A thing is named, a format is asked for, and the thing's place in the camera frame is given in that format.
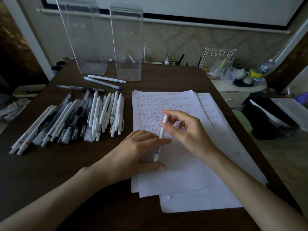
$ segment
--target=wall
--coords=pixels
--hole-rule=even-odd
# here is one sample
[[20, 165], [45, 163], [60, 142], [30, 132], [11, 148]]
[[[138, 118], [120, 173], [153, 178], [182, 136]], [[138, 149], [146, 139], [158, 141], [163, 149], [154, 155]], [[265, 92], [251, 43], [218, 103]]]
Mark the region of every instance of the wall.
[[[43, 14], [36, 11], [42, 8], [40, 0], [18, 0], [48, 60], [54, 64], [65, 56], [73, 56], [60, 15]], [[294, 33], [308, 16], [308, 4], [290, 26]], [[110, 21], [102, 19], [102, 24], [109, 35], [108, 56], [114, 58]], [[144, 23], [144, 46], [146, 59], [162, 61], [163, 50], [179, 59], [185, 54], [182, 64], [197, 66], [204, 53], [204, 47], [236, 48], [234, 54], [245, 67], [260, 65], [284, 46], [292, 36], [238, 30], [223, 30], [205, 27], [178, 26], [168, 24]]]

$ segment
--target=plastic bottle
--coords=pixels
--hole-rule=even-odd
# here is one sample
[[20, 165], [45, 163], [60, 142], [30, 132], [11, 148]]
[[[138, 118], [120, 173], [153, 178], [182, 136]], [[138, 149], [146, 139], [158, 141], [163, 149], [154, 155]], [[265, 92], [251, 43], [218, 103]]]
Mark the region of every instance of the plastic bottle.
[[268, 62], [263, 63], [260, 66], [260, 69], [262, 70], [262, 74], [269, 72], [273, 68], [274, 64], [275, 63], [273, 62], [272, 59], [270, 59]]

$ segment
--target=dark brown table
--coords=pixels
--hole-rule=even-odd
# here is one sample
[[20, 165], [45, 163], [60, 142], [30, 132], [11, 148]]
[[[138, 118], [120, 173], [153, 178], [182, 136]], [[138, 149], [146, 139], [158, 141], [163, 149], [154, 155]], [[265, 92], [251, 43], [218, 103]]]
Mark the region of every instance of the dark brown table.
[[[105, 75], [116, 77], [113, 62], [108, 65]], [[120, 84], [125, 98], [125, 129], [120, 136], [111, 138], [109, 133], [105, 133], [99, 142], [82, 141], [67, 145], [51, 143], [47, 147], [33, 146], [22, 156], [8, 154], [14, 142], [49, 105], [59, 105], [68, 92], [73, 93], [73, 98], [82, 98], [84, 95], [83, 91], [56, 88], [56, 84], [103, 88], [106, 94], [116, 91], [84, 80], [76, 63], [70, 62], [0, 135], [0, 220], [59, 186], [79, 169], [90, 166], [117, 146], [133, 128], [131, 92], [134, 89], [160, 92], [192, 89], [197, 93], [210, 93], [239, 140], [266, 176], [269, 182], [267, 187], [301, 212], [214, 85], [196, 67], [144, 64], [142, 81]], [[244, 208], [162, 213], [159, 196], [139, 198], [137, 193], [131, 193], [130, 180], [126, 180], [106, 187], [89, 198], [58, 230], [247, 231], [259, 228]]]

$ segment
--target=wire rack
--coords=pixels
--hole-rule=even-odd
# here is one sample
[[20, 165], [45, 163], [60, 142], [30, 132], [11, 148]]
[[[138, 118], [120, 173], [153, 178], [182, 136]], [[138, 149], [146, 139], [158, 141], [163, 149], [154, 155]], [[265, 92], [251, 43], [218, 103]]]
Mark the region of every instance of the wire rack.
[[[202, 60], [199, 65], [199, 68], [201, 69], [205, 69], [203, 68], [203, 65], [204, 66], [212, 65], [218, 59], [221, 60], [223, 58], [232, 58], [234, 52], [237, 51], [237, 49], [214, 49], [214, 48], [206, 48], [206, 47], [204, 48], [205, 48], [205, 52], [203, 54]], [[210, 75], [208, 75], [208, 77], [213, 80], [221, 80], [222, 77], [224, 77], [224, 71], [225, 69], [223, 69], [220, 72], [220, 76], [218, 77], [211, 77]]]

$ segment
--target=purple object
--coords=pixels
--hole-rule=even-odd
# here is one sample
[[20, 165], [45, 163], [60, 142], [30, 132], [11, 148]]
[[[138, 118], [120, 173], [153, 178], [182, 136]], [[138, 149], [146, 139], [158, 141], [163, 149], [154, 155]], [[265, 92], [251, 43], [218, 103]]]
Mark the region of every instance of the purple object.
[[298, 95], [298, 96], [294, 97], [294, 100], [296, 100], [301, 105], [305, 105], [307, 103], [307, 100], [308, 100], [308, 92], [305, 92], [302, 95]]

